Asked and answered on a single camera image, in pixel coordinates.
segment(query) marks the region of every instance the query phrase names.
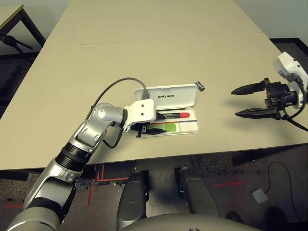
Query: beige table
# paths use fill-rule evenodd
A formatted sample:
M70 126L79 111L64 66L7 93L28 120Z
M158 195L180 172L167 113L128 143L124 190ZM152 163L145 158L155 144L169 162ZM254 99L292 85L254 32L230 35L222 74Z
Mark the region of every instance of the beige table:
M272 66L279 54L230 0L72 0L0 120L0 169L46 166L101 91L123 77L148 87L201 81L200 131L140 139L130 131L115 149L102 144L90 163L306 143L308 133L285 121L234 115L265 107L265 92L231 91L265 77L283 82ZM124 107L138 87L123 82L103 101ZM307 126L307 117L305 109L296 121Z

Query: pen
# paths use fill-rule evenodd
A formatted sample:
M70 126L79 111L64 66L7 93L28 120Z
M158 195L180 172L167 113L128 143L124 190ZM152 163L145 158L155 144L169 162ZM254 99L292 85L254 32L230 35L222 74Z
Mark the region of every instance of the pen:
M189 113L188 112L181 112L181 113L167 113L167 114L161 114L164 118L159 119L177 119L177 118L188 118Z

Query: red marker cap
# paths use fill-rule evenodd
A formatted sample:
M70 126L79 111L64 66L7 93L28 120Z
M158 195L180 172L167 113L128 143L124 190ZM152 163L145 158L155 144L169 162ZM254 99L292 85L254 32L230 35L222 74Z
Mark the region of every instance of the red marker cap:
M188 117L189 117L189 113L188 112L180 113L180 118L188 118Z

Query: wall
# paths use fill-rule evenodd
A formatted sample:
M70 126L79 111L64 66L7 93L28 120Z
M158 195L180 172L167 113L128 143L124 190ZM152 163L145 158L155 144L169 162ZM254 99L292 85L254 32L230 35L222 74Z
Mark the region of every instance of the wall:
M308 0L234 0L269 38L298 38L308 30Z
M303 43L305 43L308 46L308 15L307 15L307 27L306 27L306 30L302 33L302 35L299 38L303 41Z
M24 10L45 38L51 33L68 3L69 0L0 0L0 6L23 4ZM8 34L32 46L34 48L32 51L40 50L40 45L22 22L19 22ZM32 52L27 48L22 48L22 50ZM17 51L0 42L0 55L12 53L17 53Z

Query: cable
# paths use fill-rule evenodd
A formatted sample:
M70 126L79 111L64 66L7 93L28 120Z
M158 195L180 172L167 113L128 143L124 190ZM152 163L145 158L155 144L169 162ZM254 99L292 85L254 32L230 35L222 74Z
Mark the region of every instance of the cable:
M298 215L298 213L297 213L297 211L296 211L296 209L295 209L294 202L293 202L291 175L290 175L290 172L289 172L288 168L287 168L283 163L281 163L281 162L279 162L279 161L273 161L273 162L270 163L269 168L268 168L269 188L268 188L264 193L268 193L269 190L270 190L270 173L269 173L269 172L270 172L270 166L272 166L272 164L275 164L275 163L282 165L282 166L287 170L287 173L288 173L288 175L289 175L290 197L291 197L292 207L293 207L293 210L294 210L294 213L295 213L297 219L298 219L300 222L302 222L302 220L300 219L300 217L299 217L299 215Z
M283 120L286 120L288 122L290 122L291 124L295 125L296 127L304 130L304 131L308 131L308 128L304 127L303 125L295 122L294 120L292 120L292 118L294 118L295 116L299 115L305 108L305 105L307 103L307 94L304 90L304 85L303 85L303 81L298 77L295 78L294 81L298 84L302 94L303 94L303 103L302 106L300 107L300 109L292 116L289 116L288 113L286 112L286 110L284 109L284 116L282 117Z
M91 113L93 112L94 107L97 105L97 103L98 103L99 100L102 98L102 96L103 96L111 87L113 87L115 84L117 84L117 83L119 83L119 82L122 82L122 81L124 81L124 80L134 80L134 81L140 83L140 84L142 85L142 87L143 87L142 99L149 99L149 98L150 98L149 92L148 92L148 90L147 90L145 84L142 83L139 79L130 78L130 77L118 79L117 81L115 81L115 82L113 82L112 84L110 84L110 85L100 94L100 96L96 99L96 101L94 102L94 104L91 106L91 109L90 109L89 113L87 114L87 117L86 117L85 120L87 120L87 119L90 117ZM116 142L115 142L114 145L111 146L110 144L108 144L108 142L107 142L106 140L103 140L103 142L107 145L108 148L115 148L115 147L117 146L117 144L119 143L121 137L122 137L123 131L124 131L124 128L121 127L121 129L120 129L120 131L119 131L119 134L118 134L118 136L117 136Z
M117 139L116 139L116 141L115 141L115 144L114 144L113 146L111 146L110 144L108 144L106 140L103 140L103 142L107 145L108 148L115 148L115 147L117 146L117 144L119 143L121 137L122 137L123 131L124 131L124 128L121 127L120 132L119 132L119 134L118 134L118 136L117 136Z
M100 94L100 96L97 98L97 100L96 100L96 101L94 102L94 104L91 106L91 109L90 109L89 113L87 114L87 117L86 117L85 120L87 120L87 119L90 117L90 115L91 115L91 113L92 113L92 111L93 111L93 108L97 105L98 101L102 98L102 96L105 95L105 93L106 93L111 87L113 87L115 84L117 84L117 83L119 83L119 82L122 82L122 81L124 81L124 80L134 80L134 81L137 81L138 83L140 83L140 84L142 85L142 87L143 87L143 93L145 93L145 92L148 93L148 90L146 89L145 84L142 83L139 79L130 78L130 77L118 79L117 81L115 81L115 82L113 82L112 84L110 84L110 85Z
M303 94L303 104L300 107L300 109L294 115L290 116L291 119L294 118L295 116L297 116L298 114L300 114L304 110L305 105L307 103L307 94L305 93L305 90L304 90L303 81L301 79L295 79L294 81L298 84L298 86L299 86L299 88L300 88L300 90Z

